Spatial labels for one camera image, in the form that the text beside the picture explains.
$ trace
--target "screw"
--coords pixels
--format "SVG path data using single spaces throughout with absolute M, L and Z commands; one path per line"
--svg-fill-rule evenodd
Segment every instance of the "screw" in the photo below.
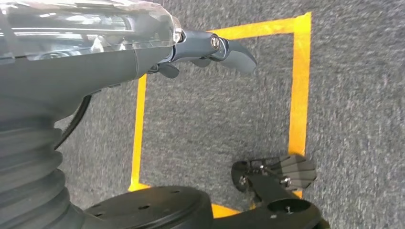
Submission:
M 218 49 L 219 49 L 219 47 L 220 47 L 219 37 L 217 37 L 217 36 L 211 37 L 211 46 L 212 46 L 215 50 L 218 50 Z
M 239 183 L 240 183 L 241 185 L 245 185 L 245 184 L 246 184 L 246 177 L 245 177 L 245 176 L 241 176 L 240 179 L 239 179 Z
M 280 181 L 280 184 L 283 185 L 284 187 L 289 187 L 291 185 L 291 178 L 283 177 L 283 179 Z
M 290 206 L 287 206 L 287 207 L 286 207 L 286 211 L 287 211 L 287 214 L 292 214 L 292 212 L 291 212 L 291 207 L 290 207 Z

